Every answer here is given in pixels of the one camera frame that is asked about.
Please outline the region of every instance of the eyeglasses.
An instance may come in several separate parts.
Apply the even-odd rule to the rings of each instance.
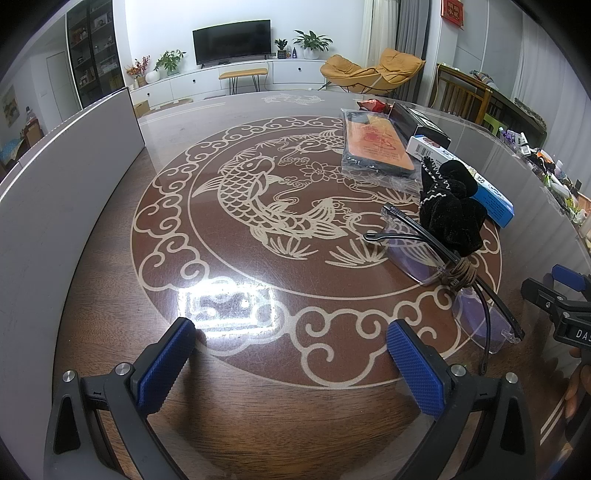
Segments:
[[[386,227],[380,233],[368,232],[368,242],[388,240],[387,255],[402,272],[421,285],[444,280],[455,298],[452,314],[471,340],[484,350],[479,371],[483,375],[488,354],[497,353],[503,344],[519,343],[524,331],[509,308],[488,283],[469,265],[469,261],[445,247],[431,233],[394,205],[382,208]],[[484,293],[491,299],[489,304]]]

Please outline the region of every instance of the screw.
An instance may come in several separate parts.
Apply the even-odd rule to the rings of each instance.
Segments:
[[[75,376],[76,376],[76,372],[74,372],[73,370],[68,370],[68,371],[64,372],[64,374],[61,376],[61,378],[64,382],[71,382],[72,380],[74,380]]]
[[[129,370],[131,370],[131,365],[123,362],[122,364],[119,364],[115,367],[115,373],[117,375],[125,375],[127,372],[129,372]]]
[[[519,379],[513,372],[507,372],[505,375],[505,380],[507,380],[509,383],[517,383]]]
[[[464,368],[463,365],[452,365],[449,370],[451,370],[452,374],[454,374],[456,377],[463,377],[466,375],[466,368]]]

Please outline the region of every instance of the gray panel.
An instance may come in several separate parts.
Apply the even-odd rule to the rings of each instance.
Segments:
[[[510,98],[521,51],[522,12],[511,0],[494,0],[490,6],[482,71],[489,74],[499,91]]]
[[[456,56],[453,59],[453,66],[464,73],[472,70],[480,70],[480,60],[463,48],[456,48]]]
[[[31,480],[43,478],[53,356],[72,275],[144,146],[127,90],[48,137],[0,196],[0,436]]]
[[[487,3],[488,0],[464,0],[464,26],[457,32],[457,46],[480,60],[486,38]]]

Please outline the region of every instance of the flower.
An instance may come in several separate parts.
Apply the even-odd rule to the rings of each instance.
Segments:
[[[312,162],[311,165],[306,165],[305,167],[301,168],[300,171],[304,174],[304,177],[309,178],[312,181],[329,181],[333,178],[331,171],[327,171],[324,167],[327,167],[328,164],[319,163],[319,162]]]

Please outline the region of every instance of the wooden table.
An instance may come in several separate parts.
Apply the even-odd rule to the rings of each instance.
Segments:
[[[259,75],[268,75],[269,70],[265,68],[250,69],[250,70],[236,70],[235,72],[224,72],[219,76],[220,80],[230,79],[230,95],[236,93],[238,87],[238,79],[240,77],[252,77],[252,82],[255,85],[257,92],[261,91],[261,80]]]
[[[72,280],[54,385],[70,368],[97,375],[134,361],[186,316],[200,330],[197,352],[148,419],[189,478],[393,478],[430,423],[385,350],[387,324],[407,317],[472,373],[482,350],[458,330],[441,285],[417,285],[361,243],[361,232],[381,227],[384,202],[415,216],[418,199],[342,176],[340,109],[355,99],[236,95],[144,128],[148,148],[105,206]],[[564,446],[563,366],[574,359],[519,288],[555,263],[590,273],[589,256],[506,146],[456,116],[411,106],[515,205],[506,228],[485,224],[486,247],[471,261],[526,333],[491,355],[487,375],[519,377],[542,478]],[[158,173],[161,144],[174,148]],[[138,478],[104,418],[126,474]]]

